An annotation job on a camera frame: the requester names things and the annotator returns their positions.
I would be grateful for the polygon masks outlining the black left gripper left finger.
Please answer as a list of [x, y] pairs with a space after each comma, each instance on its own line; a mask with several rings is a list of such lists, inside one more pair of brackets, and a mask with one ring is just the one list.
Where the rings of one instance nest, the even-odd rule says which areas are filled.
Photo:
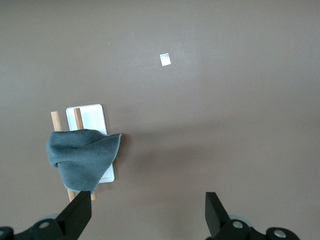
[[16, 240], [77, 240], [92, 217], [91, 193], [81, 191], [54, 219], [38, 221]]

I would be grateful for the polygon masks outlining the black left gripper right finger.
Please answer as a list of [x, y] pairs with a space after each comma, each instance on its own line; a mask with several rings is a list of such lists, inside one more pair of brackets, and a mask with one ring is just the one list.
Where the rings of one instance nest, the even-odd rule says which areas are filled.
[[232, 219], [215, 192], [205, 195], [205, 220], [210, 232], [209, 240], [298, 240], [292, 231], [270, 227], [260, 233], [245, 221]]

